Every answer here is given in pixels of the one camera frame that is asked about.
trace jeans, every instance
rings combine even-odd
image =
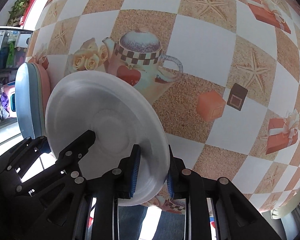
[[[137,205],[118,207],[120,240],[138,240],[147,207]],[[185,216],[161,212],[153,240],[182,240],[184,236]]]

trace starfish print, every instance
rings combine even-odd
[[[55,44],[55,48],[61,42],[63,46],[66,47],[66,33],[67,31],[64,29],[63,23],[60,25],[59,33],[52,39],[52,41],[57,41]]]
[[[226,2],[218,2],[213,0],[187,0],[191,3],[198,4],[203,6],[203,8],[197,12],[197,16],[200,17],[207,13],[210,9],[216,12],[222,19],[226,20],[226,17],[223,15],[222,11],[218,8],[220,5],[228,4]]]
[[[269,177],[269,178],[266,178],[266,179],[264,179],[263,181],[264,182],[267,182],[266,184],[265,184],[265,186],[266,185],[268,185],[269,183],[270,183],[270,185],[271,185],[271,187],[273,187],[274,186],[274,180],[278,177],[278,166],[276,166],[276,168],[274,169],[274,171],[273,171],[273,173],[271,174],[271,176]]]
[[[267,141],[268,141],[268,135],[265,136],[258,136],[257,137],[261,141],[261,150],[259,151],[260,154],[265,154],[267,150]]]
[[[256,61],[256,56],[253,53],[253,49],[251,49],[251,67],[246,67],[246,66],[236,66],[236,68],[240,69],[241,71],[248,73],[249,78],[247,83],[244,85],[245,88],[250,86],[254,80],[256,80],[257,84],[259,85],[261,91],[265,93],[265,88],[263,87],[262,80],[261,80],[261,75],[262,73],[265,73],[270,70],[269,67],[258,67],[257,66],[257,61]]]
[[[49,15],[53,15],[54,18],[57,18],[57,14],[58,14],[58,11],[57,11],[57,3],[55,3],[55,4],[53,5],[52,11],[49,12]]]

